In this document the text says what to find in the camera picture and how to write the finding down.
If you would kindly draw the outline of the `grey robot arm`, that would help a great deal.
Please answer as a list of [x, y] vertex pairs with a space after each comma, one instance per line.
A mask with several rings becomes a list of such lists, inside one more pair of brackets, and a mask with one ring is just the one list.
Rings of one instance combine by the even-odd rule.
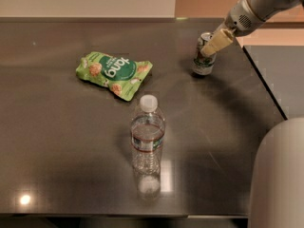
[[[304, 0], [239, 0], [199, 51], [211, 56]], [[285, 117], [256, 152], [247, 228], [304, 228], [304, 119]]]

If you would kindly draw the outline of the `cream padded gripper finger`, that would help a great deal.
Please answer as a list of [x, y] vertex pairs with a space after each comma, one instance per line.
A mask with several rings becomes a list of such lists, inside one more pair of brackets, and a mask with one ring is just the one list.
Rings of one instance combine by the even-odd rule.
[[217, 29], [211, 34], [203, 33], [200, 37], [205, 40], [200, 54], [206, 58], [231, 45], [235, 38], [234, 32], [228, 28]]

